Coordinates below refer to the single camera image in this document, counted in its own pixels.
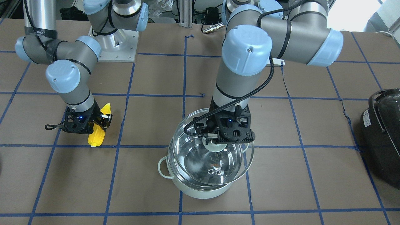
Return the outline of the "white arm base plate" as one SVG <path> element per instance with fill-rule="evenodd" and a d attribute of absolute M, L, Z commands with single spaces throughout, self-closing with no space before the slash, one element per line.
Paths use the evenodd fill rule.
<path fill-rule="evenodd" d="M 281 66 L 285 66 L 286 65 L 286 63 L 285 63 L 285 61 L 283 59 L 277 59 L 277 58 L 273 57 L 272 60 L 273 60 L 273 63 L 274 63 L 275 67 L 281 67 Z M 265 67 L 270 67 L 270 65 L 271 65 L 270 60 L 267 59 L 267 64 L 266 64 Z"/>
<path fill-rule="evenodd" d="M 90 27 L 88 36 L 97 40 L 102 47 L 99 62 L 135 62 L 140 32 L 119 29 L 108 36 L 93 36 Z"/>

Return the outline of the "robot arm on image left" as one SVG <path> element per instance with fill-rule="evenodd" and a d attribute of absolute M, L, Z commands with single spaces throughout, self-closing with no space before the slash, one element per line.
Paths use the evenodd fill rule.
<path fill-rule="evenodd" d="M 97 37 L 113 37 L 122 29 L 142 32 L 148 23 L 148 5 L 140 0 L 85 0 L 83 6 Z M 47 81 L 68 107 L 63 122 L 46 124 L 45 129 L 77 134 L 92 134 L 95 127 L 106 131 L 112 114 L 101 112 L 87 85 L 104 47 L 95 37 L 58 39 L 54 0 L 25 0 L 24 22 L 25 36 L 15 44 L 17 55 L 47 65 Z"/>

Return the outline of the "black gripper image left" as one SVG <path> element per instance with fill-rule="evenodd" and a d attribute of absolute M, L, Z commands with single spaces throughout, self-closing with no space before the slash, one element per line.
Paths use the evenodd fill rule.
<path fill-rule="evenodd" d="M 67 133 L 92 134 L 94 124 L 100 126 L 103 131 L 110 127 L 113 115 L 103 114 L 95 101 L 94 104 L 83 112 L 76 112 L 68 108 L 65 114 L 65 120 L 61 124 L 61 129 Z"/>

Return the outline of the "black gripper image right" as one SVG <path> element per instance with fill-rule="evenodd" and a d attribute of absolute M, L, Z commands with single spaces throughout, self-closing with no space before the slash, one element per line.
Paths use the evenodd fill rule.
<path fill-rule="evenodd" d="M 243 144 L 255 140 L 251 130 L 249 107 L 237 105 L 233 112 L 220 111 L 194 123 L 194 136 L 205 137 L 214 144 Z"/>

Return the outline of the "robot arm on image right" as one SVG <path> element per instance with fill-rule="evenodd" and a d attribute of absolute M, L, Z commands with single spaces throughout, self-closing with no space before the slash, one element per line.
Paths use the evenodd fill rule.
<path fill-rule="evenodd" d="M 248 102 L 274 74 L 273 59 L 327 67 L 341 53 L 344 37 L 327 27 L 333 0 L 225 0 L 226 34 L 209 112 L 189 122 L 187 135 L 214 144 L 250 143 Z"/>

